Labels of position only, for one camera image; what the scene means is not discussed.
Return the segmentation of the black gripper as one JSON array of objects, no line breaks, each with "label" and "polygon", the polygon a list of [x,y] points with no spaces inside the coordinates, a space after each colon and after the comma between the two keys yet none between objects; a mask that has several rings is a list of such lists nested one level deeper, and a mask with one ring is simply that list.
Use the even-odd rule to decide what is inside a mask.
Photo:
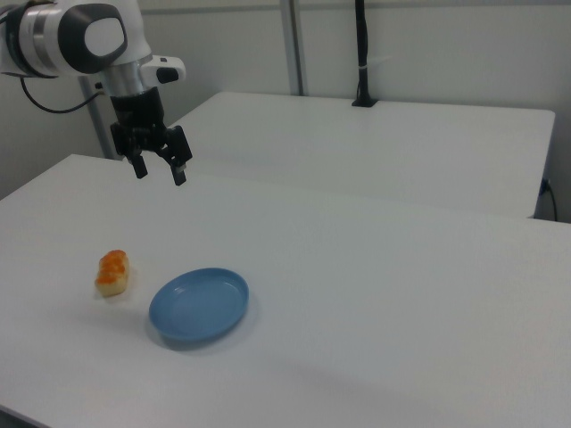
[{"label": "black gripper", "polygon": [[117,153],[125,156],[137,179],[147,176],[143,152],[154,152],[169,165],[176,186],[186,182],[186,162],[193,157],[181,126],[164,124],[164,109],[155,87],[138,95],[112,97],[117,121],[111,125]]}]

